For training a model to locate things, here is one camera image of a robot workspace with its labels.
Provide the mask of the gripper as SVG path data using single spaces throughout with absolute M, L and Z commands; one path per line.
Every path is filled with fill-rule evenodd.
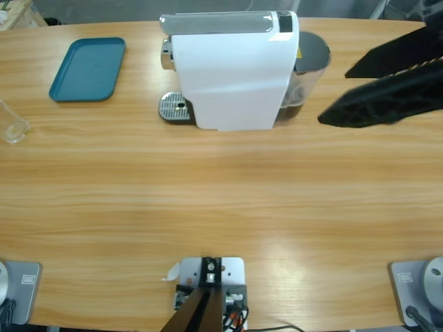
M 442 8 L 422 10 L 425 27 L 369 50 L 346 78 L 380 78 L 344 93 L 318 116 L 323 125 L 364 128 L 442 109 Z

